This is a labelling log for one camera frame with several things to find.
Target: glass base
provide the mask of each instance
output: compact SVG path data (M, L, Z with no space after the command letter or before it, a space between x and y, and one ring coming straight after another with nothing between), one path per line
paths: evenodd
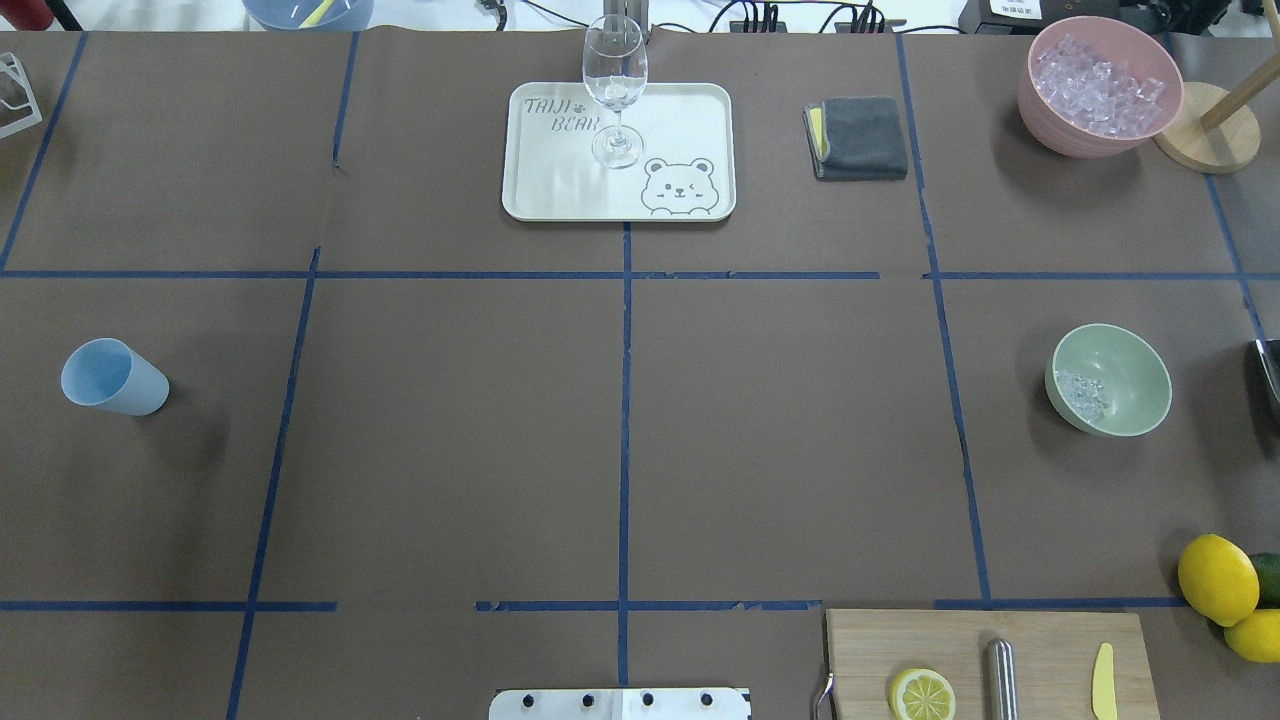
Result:
M644 154L644 138L635 128L622 126L621 138L612 126L595 133L591 140L591 155L595 155L605 168L630 168Z

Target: lemon slice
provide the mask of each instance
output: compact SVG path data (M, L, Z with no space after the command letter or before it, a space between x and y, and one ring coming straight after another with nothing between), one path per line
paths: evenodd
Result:
M942 675L913 667L893 678L888 706L897 720L951 720L956 714L956 693Z

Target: lemon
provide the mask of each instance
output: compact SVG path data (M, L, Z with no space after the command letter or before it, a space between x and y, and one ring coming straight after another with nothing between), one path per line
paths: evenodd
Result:
M1280 662L1280 610L1254 610L1222 634L1226 644L1251 662Z
M1178 584L1197 612L1230 628L1258 606L1258 573L1244 551L1219 536L1193 539L1178 560Z
M913 667L893 678L888 706L897 720L951 720L956 714L956 693L942 675Z

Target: pink bowl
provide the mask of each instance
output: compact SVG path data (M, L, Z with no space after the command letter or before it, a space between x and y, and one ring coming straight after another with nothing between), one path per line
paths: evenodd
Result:
M1165 83L1165 92L1157 101L1162 113L1151 132L1142 137L1125 138L1094 135L1073 126L1050 108L1044 96L1032 83L1032 65L1041 53L1057 45L1057 41L1068 33L1076 40L1088 41L1106 60L1128 63L1129 73L1138 82L1156 78ZM1018 82L1018 111L1021 113L1027 129L1032 131L1036 140L1046 147L1069 158L1106 158L1124 152L1164 132L1172 124L1181 106L1183 74L1178 72L1178 65L1169 53L1140 29L1120 20L1094 15L1061 19L1042 29L1032 42L1027 63L1023 64L1023 76Z

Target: wooden cutting board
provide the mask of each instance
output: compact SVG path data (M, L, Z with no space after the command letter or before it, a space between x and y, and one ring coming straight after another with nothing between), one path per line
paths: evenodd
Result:
M1018 714L1027 720L1093 720L1093 660L1115 648L1120 720L1160 720L1142 624L1129 612L828 610L827 652L842 720L892 720L888 687L908 667L942 674L956 720L983 720L992 638L1014 646Z

